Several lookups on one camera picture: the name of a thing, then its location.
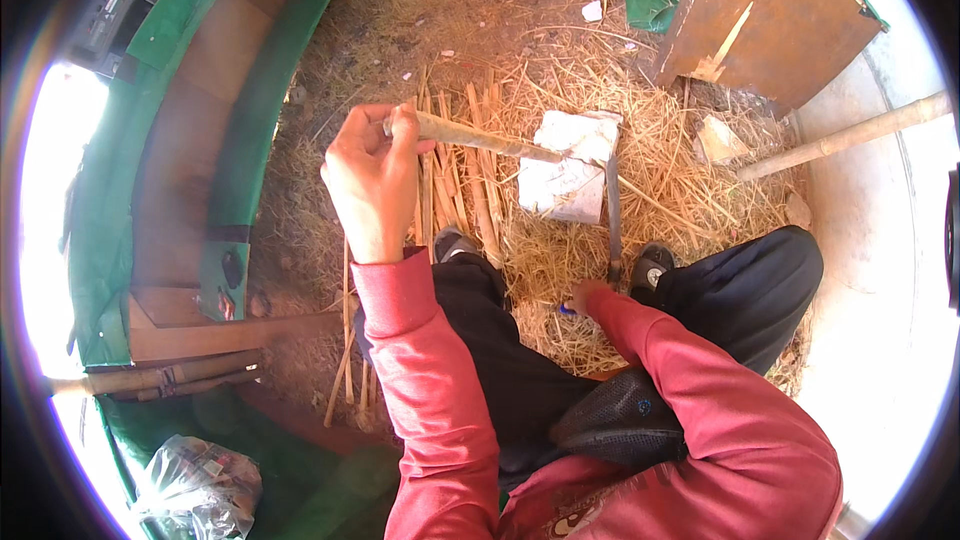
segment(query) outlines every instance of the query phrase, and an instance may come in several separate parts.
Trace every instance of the red sleeve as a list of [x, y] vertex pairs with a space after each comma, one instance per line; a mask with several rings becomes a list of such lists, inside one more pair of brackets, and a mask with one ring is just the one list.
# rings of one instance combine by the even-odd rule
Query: red sleeve
[[587, 312], [624, 359], [642, 363], [683, 426], [690, 456], [652, 488], [659, 509], [686, 513], [704, 538], [826, 537], [843, 483], [810, 415], [670, 315], [607, 289]]
[[396, 435], [400, 488], [386, 538], [491, 538], [498, 454], [474, 359], [434, 295], [426, 250], [353, 265], [370, 357]]

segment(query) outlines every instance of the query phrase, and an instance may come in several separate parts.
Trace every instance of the white wall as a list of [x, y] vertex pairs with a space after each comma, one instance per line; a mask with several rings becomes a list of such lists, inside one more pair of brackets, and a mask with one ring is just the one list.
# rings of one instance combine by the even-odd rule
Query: white wall
[[[944, 88], [906, 0], [869, 0], [889, 25], [796, 112], [814, 140]], [[947, 307], [944, 211], [960, 160], [950, 116], [811, 162], [824, 273], [798, 402], [833, 442], [845, 500], [877, 521], [930, 433], [958, 319]]]

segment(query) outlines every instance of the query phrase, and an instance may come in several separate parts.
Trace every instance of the black bag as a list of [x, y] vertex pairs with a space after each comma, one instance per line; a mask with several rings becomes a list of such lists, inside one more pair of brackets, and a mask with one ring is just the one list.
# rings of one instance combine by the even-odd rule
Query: black bag
[[687, 457], [684, 429], [642, 367], [598, 385], [550, 429], [570, 453], [590, 455], [640, 472]]

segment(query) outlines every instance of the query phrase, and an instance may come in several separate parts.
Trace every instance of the hand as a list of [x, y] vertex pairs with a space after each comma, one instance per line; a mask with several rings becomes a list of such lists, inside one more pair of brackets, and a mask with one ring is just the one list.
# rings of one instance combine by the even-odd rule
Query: hand
[[603, 289], [609, 290], [610, 286], [600, 280], [581, 280], [580, 282], [576, 282], [573, 284], [571, 290], [573, 298], [563, 303], [563, 306], [570, 309], [570, 311], [575, 311], [578, 316], [588, 318], [587, 301], [590, 300], [591, 294]]
[[[383, 120], [392, 115], [392, 142]], [[417, 155], [433, 150], [419, 140], [420, 123], [409, 104], [353, 107], [319, 169], [356, 263], [403, 260], [403, 241], [417, 203]]]

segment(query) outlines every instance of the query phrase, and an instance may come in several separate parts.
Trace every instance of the sneaker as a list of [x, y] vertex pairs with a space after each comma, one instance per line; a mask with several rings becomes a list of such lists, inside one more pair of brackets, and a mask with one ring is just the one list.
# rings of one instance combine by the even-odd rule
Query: sneaker
[[659, 242], [647, 242], [640, 249], [633, 272], [630, 274], [630, 295], [635, 290], [641, 294], [652, 294], [657, 289], [660, 276], [677, 267], [670, 249]]
[[437, 263], [446, 263], [460, 253], [479, 256], [480, 247], [455, 225], [448, 225], [437, 232], [433, 239], [433, 256]]

